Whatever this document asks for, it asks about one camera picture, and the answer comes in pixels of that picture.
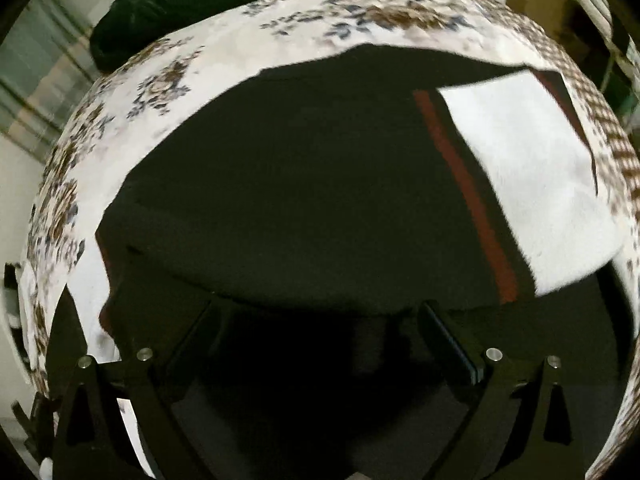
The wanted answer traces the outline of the floral bed quilt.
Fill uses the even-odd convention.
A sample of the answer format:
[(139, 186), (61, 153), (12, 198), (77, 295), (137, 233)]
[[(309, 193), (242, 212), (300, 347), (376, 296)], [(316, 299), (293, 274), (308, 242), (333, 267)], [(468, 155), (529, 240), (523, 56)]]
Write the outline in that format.
[[(201, 376), (175, 407), (212, 479), (427, 479), (469, 411), (420, 334), (420, 307), (433, 299), (386, 315), (355, 308), (339, 316), (270, 311), (163, 276), (140, 259), (122, 293), (129, 300), (157, 296), (160, 307), (127, 313), (122, 338), (115, 339), (100, 322), (113, 283), (99, 227), (138, 162), (213, 98), (268, 68), (370, 44), (555, 70), (568, 84), (503, 23), (504, 10), (511, 9), (495, 0), (257, 0), (163, 36), (96, 81), (44, 170), (18, 290), (38, 391), (24, 425), (43, 477), (56, 479), (55, 315), (77, 314), (88, 353), (103, 364), (129, 359), (140, 344), (160, 344), (212, 307), (215, 326), (205, 333)], [(454, 313), (438, 305), (481, 344), (514, 360), (560, 358), (588, 479), (622, 405), (639, 337), (631, 293), (616, 269), (632, 254), (630, 227), (608, 204), (613, 193), (599, 176), (596, 132), (568, 92), (596, 158), (602, 203), (622, 231), (612, 269), (631, 336), (594, 349), (571, 347), (537, 313), (500, 318), (493, 308)], [(117, 405), (143, 479), (163, 479), (145, 451), (131, 402)]]

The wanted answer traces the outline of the grey-green window curtain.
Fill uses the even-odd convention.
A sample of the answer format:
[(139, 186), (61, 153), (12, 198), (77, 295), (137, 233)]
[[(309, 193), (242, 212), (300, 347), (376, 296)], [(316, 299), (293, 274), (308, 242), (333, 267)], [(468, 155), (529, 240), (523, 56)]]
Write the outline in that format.
[(1, 43), (1, 134), (45, 162), (99, 72), (92, 27), (66, 0), (30, 0)]

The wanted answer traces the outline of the brown checkered bed sheet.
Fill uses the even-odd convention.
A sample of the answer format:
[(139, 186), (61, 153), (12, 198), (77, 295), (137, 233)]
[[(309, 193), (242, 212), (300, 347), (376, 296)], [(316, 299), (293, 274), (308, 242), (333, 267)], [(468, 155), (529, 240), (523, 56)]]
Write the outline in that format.
[[(580, 71), (576, 63), (541, 26), (530, 18), (511, 10), (502, 12), (503, 23), (538, 52), (568, 80), (573, 96), (585, 107), (590, 124), (596, 132), (600, 150), (597, 158), (599, 176), (605, 188), (613, 193), (608, 199), (611, 208), (619, 212), (630, 227), (630, 256), (616, 266), (622, 281), (631, 293), (634, 338), (639, 337), (639, 159), (628, 141), (611, 107), (596, 86)], [(629, 378), (625, 382), (622, 405), (613, 429), (599, 455), (587, 470), (588, 479), (637, 479), (639, 477), (639, 343), (632, 344)]]

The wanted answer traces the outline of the black white-sleeved sweater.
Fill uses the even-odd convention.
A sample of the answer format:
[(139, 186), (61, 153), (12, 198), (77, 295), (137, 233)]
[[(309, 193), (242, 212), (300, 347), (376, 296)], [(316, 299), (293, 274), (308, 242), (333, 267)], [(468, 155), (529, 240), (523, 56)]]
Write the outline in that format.
[(629, 339), (622, 231), (566, 80), (435, 50), (351, 48), (262, 70), (138, 162), (99, 227), (113, 292), (137, 260), (252, 307), (537, 313), (571, 347)]

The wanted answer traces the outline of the brown cardboard box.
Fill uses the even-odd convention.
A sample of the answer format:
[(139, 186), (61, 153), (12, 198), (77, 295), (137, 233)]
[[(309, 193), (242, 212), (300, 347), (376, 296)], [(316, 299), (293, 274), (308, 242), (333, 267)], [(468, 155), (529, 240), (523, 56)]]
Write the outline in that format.
[(588, 54), (589, 48), (568, 24), (575, 7), (570, 0), (506, 0), (506, 5), (542, 27), (574, 61), (582, 62)]

